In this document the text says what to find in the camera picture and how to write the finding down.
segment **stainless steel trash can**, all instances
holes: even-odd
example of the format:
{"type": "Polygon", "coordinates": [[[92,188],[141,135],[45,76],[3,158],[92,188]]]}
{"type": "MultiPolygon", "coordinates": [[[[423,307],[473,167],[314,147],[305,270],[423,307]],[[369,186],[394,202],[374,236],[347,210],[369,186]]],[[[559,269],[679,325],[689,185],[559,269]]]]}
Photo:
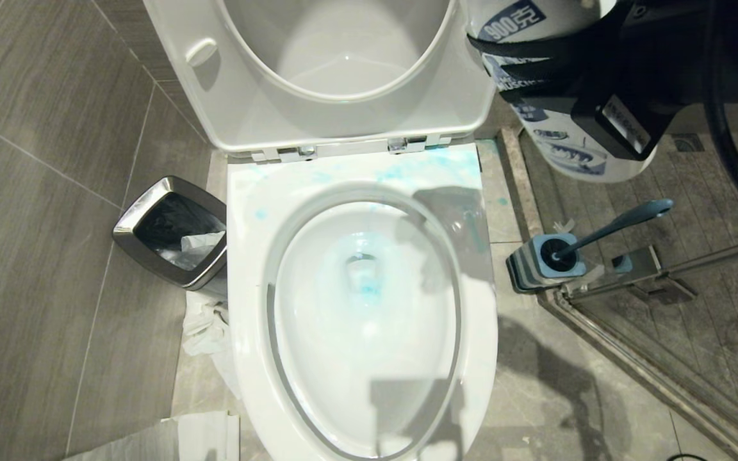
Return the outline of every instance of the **stainless steel trash can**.
{"type": "Polygon", "coordinates": [[[226,205],[206,190],[161,178],[127,208],[112,236],[162,279],[226,300],[226,205]],[[187,248],[195,242],[203,245],[187,248]]]}

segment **white toilet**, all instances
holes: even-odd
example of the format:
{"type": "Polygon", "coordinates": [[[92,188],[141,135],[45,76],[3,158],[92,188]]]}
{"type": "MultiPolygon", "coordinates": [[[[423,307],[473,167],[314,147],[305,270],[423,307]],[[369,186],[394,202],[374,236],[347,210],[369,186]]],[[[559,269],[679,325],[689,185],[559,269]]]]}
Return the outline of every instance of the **white toilet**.
{"type": "Polygon", "coordinates": [[[145,0],[228,166],[244,405],[275,461],[456,461],[494,383],[477,149],[494,85],[455,0],[145,0]]]}

